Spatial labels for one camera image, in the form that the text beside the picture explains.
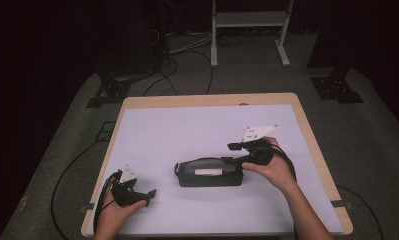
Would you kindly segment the person's left hand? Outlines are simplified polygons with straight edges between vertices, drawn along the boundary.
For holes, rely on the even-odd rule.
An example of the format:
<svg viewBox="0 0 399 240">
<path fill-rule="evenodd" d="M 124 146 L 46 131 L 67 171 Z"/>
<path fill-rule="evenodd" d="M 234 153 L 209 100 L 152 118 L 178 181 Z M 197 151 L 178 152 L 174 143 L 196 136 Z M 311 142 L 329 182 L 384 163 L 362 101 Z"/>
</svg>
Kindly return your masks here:
<svg viewBox="0 0 399 240">
<path fill-rule="evenodd" d="M 115 179 L 111 178 L 107 184 L 93 240 L 113 240 L 126 220 L 147 204 L 145 200 L 141 200 L 129 206 L 119 206 L 111 192 L 111 186 L 114 182 Z"/>
</svg>

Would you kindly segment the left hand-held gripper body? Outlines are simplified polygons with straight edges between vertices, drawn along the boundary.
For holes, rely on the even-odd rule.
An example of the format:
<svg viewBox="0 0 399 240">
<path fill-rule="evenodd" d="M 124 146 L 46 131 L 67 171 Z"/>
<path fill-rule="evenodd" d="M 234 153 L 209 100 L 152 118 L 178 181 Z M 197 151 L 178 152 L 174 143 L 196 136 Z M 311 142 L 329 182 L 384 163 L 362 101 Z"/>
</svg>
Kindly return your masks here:
<svg viewBox="0 0 399 240">
<path fill-rule="evenodd" d="M 125 165 L 122 169 L 116 172 L 115 182 L 111 187 L 111 192 L 114 200 L 120 207 L 132 205 L 138 201 L 141 201 L 140 192 L 129 192 L 127 190 L 127 182 L 133 179 L 139 178 L 140 174 L 136 172 L 129 165 Z"/>
</svg>

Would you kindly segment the black stand base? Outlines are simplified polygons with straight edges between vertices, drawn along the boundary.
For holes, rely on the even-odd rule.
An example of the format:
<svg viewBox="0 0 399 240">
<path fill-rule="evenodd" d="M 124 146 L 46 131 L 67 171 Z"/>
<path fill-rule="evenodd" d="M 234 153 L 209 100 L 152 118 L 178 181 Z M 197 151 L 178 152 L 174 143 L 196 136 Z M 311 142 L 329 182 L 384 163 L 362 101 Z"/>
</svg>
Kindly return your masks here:
<svg viewBox="0 0 399 240">
<path fill-rule="evenodd" d="M 322 100 L 336 100 L 341 104 L 362 103 L 360 95 L 346 81 L 350 68 L 335 67 L 329 76 L 312 77 L 311 82 Z"/>
<path fill-rule="evenodd" d="M 131 85 L 149 78 L 154 71 L 97 65 L 96 73 L 100 85 L 96 94 L 89 99 L 87 108 L 100 108 L 104 104 L 122 103 L 128 96 Z"/>
</svg>

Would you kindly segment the person's right hand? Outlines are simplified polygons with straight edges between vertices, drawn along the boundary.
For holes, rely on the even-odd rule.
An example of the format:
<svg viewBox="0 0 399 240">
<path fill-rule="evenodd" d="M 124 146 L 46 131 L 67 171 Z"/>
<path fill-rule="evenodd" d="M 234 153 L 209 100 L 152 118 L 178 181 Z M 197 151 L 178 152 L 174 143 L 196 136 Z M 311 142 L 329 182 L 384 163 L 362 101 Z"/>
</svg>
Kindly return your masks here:
<svg viewBox="0 0 399 240">
<path fill-rule="evenodd" d="M 274 155 L 270 163 L 265 166 L 245 162 L 242 168 L 260 174 L 283 194 L 289 194 L 298 189 L 289 165 L 279 155 Z"/>
</svg>

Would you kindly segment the white eraser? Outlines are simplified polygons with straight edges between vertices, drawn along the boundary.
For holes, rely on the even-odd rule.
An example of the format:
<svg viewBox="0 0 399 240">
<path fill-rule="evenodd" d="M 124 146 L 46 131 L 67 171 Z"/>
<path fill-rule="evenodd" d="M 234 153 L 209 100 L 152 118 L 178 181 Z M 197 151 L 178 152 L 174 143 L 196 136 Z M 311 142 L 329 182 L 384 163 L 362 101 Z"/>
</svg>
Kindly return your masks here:
<svg viewBox="0 0 399 240">
<path fill-rule="evenodd" d="M 222 175 L 223 171 L 221 168 L 214 169 L 195 169 L 194 174 L 198 176 L 219 176 Z"/>
</svg>

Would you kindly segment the white metal stand frame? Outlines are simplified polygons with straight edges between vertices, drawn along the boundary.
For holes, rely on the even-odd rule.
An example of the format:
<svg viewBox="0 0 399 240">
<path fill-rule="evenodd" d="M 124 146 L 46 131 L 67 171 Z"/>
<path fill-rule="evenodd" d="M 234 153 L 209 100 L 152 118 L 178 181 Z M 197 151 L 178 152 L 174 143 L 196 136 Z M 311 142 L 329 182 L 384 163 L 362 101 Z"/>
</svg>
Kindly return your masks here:
<svg viewBox="0 0 399 240">
<path fill-rule="evenodd" d="M 218 12 L 217 0 L 212 0 L 211 13 L 211 46 L 210 65 L 218 66 L 218 45 L 217 30 L 219 28 L 240 28 L 240 27 L 280 27 L 281 33 L 275 40 L 275 46 L 284 67 L 291 65 L 284 48 L 286 33 L 288 30 L 294 0 L 288 0 L 284 11 L 264 12 Z"/>
</svg>

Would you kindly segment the white table sheet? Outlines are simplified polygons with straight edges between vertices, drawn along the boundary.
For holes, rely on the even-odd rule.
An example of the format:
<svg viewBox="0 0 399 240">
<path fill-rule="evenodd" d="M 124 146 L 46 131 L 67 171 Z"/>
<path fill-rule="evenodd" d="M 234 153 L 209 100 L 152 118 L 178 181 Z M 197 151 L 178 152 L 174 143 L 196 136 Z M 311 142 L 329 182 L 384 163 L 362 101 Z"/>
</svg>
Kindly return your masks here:
<svg viewBox="0 0 399 240">
<path fill-rule="evenodd" d="M 231 187 L 182 187 L 176 164 L 202 157 L 231 157 L 229 144 L 252 127 L 273 126 L 272 137 L 294 164 L 297 181 L 332 233 L 344 228 L 314 164 L 291 105 L 126 109 L 114 134 L 105 172 L 130 166 L 134 188 L 154 191 L 150 204 L 131 216 L 120 233 L 130 237 L 274 235 L 293 230 L 282 193 L 253 172 Z"/>
</svg>

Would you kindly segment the black pencil case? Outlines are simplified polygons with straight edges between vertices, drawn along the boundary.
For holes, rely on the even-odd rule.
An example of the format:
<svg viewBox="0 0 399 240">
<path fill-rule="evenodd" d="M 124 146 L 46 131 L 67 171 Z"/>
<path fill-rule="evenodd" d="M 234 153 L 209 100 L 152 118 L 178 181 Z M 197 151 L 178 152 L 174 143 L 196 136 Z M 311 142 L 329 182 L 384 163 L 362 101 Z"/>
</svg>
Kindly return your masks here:
<svg viewBox="0 0 399 240">
<path fill-rule="evenodd" d="M 195 169 L 221 168 L 219 176 L 198 176 Z M 174 174 L 181 187 L 225 187 L 240 186 L 243 181 L 243 172 L 239 166 L 225 164 L 221 158 L 199 158 L 182 163 L 176 163 Z"/>
</svg>

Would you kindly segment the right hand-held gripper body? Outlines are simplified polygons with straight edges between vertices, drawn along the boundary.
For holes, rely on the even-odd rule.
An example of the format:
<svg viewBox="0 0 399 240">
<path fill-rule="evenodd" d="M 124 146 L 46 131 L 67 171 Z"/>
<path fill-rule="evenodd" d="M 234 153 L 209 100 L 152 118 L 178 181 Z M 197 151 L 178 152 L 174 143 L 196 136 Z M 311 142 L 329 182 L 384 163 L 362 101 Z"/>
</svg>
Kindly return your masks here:
<svg viewBox="0 0 399 240">
<path fill-rule="evenodd" d="M 273 158 L 273 150 L 271 144 L 265 140 L 265 137 L 276 131 L 278 128 L 278 124 L 247 127 L 240 145 L 249 152 L 248 162 L 265 166 L 271 161 Z"/>
</svg>

